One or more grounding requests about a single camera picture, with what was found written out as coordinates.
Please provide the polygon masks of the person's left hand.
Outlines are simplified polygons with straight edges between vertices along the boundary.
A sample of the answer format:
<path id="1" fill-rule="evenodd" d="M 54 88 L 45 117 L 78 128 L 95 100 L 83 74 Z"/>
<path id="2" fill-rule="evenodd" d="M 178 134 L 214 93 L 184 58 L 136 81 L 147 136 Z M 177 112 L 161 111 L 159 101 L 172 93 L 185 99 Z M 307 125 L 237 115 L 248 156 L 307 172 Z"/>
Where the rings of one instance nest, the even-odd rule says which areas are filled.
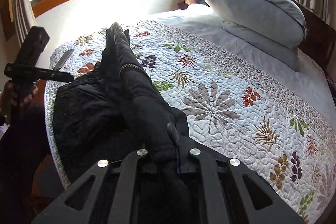
<path id="1" fill-rule="evenodd" d="M 32 104 L 34 97 L 38 93 L 38 88 L 34 85 L 33 90 L 30 91 L 25 98 L 18 101 L 19 107 L 24 109 Z M 14 84 L 12 81 L 7 81 L 1 91 L 1 115 L 8 116 L 10 114 L 11 101 L 14 100 L 15 89 L 19 86 Z"/>

